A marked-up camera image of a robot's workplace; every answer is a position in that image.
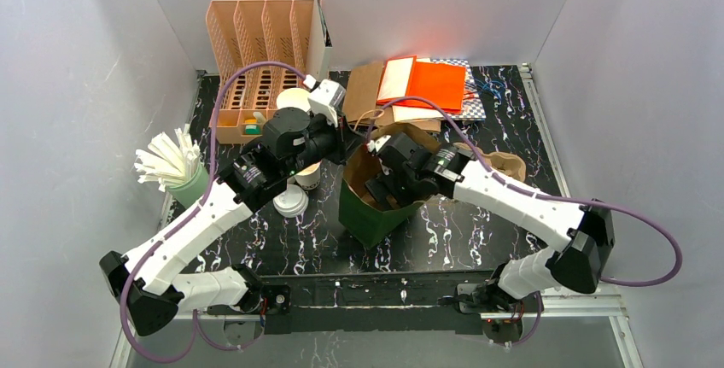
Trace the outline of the green paper bag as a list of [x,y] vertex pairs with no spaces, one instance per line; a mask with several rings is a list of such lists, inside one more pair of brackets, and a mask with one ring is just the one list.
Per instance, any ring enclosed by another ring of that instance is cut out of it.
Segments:
[[[372,248],[440,192],[425,165],[441,143],[410,124],[392,124],[363,135],[363,143],[343,169],[338,219],[365,248]],[[404,169],[418,175],[413,186],[422,201],[402,209],[381,209],[366,191],[365,181],[381,171]]]

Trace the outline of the single white paper cup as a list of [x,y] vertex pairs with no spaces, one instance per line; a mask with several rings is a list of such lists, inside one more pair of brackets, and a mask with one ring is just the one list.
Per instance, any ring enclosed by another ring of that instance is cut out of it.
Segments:
[[314,190],[321,182],[321,163],[315,163],[298,172],[295,176],[295,182],[303,190]]

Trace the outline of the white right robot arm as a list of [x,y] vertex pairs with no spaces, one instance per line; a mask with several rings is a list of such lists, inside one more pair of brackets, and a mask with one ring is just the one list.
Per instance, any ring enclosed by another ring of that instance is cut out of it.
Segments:
[[383,207],[441,195],[481,207],[546,244],[539,252],[499,266],[471,294],[471,302],[503,306],[549,288],[580,294],[597,290],[615,241],[609,210],[560,202],[450,143],[427,149],[399,132],[370,140],[366,149],[382,170],[365,186]]

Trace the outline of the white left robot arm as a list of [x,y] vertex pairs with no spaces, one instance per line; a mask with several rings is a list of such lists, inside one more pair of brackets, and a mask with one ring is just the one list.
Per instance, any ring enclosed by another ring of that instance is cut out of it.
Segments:
[[309,110],[279,109],[261,136],[213,180],[208,196],[142,245],[101,258],[99,266],[119,302],[122,323],[148,336],[178,313],[213,306],[254,312],[261,306],[264,285],[247,266],[189,274],[184,268],[282,194],[289,178],[322,160],[342,165],[360,145],[361,135],[342,113],[342,85],[324,79],[307,95]]

